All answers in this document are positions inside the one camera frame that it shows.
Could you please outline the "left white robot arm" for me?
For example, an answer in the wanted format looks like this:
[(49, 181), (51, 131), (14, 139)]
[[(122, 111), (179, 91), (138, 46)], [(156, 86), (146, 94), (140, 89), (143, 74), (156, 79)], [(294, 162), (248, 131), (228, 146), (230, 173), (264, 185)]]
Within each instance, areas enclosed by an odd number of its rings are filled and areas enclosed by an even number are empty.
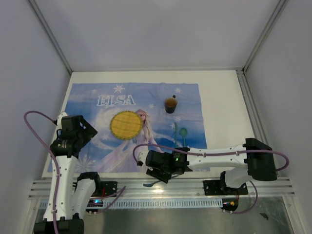
[(81, 173), (74, 181), (81, 149), (97, 131), (81, 115), (62, 112), (56, 122), (56, 139), (50, 145), (52, 182), (49, 201), (36, 234), (82, 234), (83, 216), (91, 196), (101, 193), (97, 172)]

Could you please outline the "teal plastic spoon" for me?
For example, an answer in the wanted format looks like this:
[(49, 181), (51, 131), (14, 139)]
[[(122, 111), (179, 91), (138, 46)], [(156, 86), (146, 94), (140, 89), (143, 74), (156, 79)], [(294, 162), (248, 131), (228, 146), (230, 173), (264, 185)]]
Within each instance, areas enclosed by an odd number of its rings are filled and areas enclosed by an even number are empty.
[(187, 131), (187, 129), (186, 128), (181, 128), (180, 130), (179, 130), (179, 134), (182, 136), (182, 139), (183, 139), (183, 147), (186, 147), (187, 145), (186, 145), (186, 136), (187, 136), (187, 134), (188, 134), (188, 131)]

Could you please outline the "teal plastic knife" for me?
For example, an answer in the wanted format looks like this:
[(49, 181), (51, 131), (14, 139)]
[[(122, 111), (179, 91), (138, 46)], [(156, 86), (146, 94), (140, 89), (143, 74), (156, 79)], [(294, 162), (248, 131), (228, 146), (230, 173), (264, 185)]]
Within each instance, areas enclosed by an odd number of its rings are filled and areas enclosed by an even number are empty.
[(178, 126), (176, 122), (174, 122), (174, 128), (175, 128), (175, 148), (177, 148), (178, 147), (178, 141), (177, 141)]

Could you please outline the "blue pink Elsa cloth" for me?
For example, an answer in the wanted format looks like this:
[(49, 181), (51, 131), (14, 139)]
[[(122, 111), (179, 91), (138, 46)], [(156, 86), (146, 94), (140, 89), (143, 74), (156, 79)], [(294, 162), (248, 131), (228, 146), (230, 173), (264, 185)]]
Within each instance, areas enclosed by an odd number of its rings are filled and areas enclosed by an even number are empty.
[[(164, 102), (173, 95), (177, 106), (174, 113), (168, 114)], [(135, 112), (142, 119), (142, 129), (133, 139), (118, 139), (110, 131), (111, 119), (122, 111)], [(165, 152), (175, 147), (174, 122), (178, 126), (178, 147), (183, 147), (181, 128), (188, 131), (187, 147), (207, 147), (197, 84), (75, 83), (65, 112), (82, 115), (97, 130), (97, 135), (79, 153), (78, 174), (144, 171), (134, 157), (145, 150)]]

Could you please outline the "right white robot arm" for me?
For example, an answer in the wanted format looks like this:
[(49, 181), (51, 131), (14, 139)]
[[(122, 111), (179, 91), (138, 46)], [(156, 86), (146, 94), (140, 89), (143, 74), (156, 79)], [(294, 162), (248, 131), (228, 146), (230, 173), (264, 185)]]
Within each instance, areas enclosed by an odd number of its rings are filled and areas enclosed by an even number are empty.
[(177, 148), (171, 153), (142, 151), (136, 157), (138, 166), (146, 166), (146, 174), (164, 183), (174, 175), (197, 169), (218, 167), (221, 172), (219, 190), (225, 194), (240, 188), (250, 180), (275, 181), (277, 171), (271, 147), (255, 138), (247, 138), (243, 144), (229, 148), (208, 150)]

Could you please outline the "dark teal plastic fork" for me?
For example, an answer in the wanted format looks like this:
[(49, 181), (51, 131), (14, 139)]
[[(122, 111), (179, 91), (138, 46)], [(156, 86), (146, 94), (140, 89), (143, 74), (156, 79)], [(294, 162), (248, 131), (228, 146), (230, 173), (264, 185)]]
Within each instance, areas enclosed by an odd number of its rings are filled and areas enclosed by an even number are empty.
[(151, 188), (151, 187), (153, 187), (157, 183), (159, 183), (159, 181), (155, 181), (155, 182), (152, 182), (152, 183), (149, 183), (149, 184), (143, 184), (143, 186), (146, 187), (146, 188)]

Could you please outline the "yellow woven round plate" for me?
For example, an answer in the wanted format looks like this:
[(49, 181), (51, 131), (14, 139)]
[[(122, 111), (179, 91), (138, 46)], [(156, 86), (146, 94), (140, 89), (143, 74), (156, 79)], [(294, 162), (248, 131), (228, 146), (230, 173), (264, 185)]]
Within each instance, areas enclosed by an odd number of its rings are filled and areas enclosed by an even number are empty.
[(122, 111), (111, 119), (110, 131), (118, 139), (129, 140), (140, 133), (142, 125), (142, 119), (137, 113)]

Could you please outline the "brown paper cup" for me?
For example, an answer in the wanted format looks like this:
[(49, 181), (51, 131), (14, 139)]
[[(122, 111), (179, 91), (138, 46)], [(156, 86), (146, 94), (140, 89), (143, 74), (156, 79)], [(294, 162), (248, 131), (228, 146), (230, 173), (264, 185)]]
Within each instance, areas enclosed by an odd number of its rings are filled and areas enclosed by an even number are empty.
[(167, 99), (165, 99), (164, 105), (165, 105), (165, 111), (168, 114), (174, 113), (176, 106), (177, 106), (176, 96), (173, 95), (172, 97), (168, 97)]

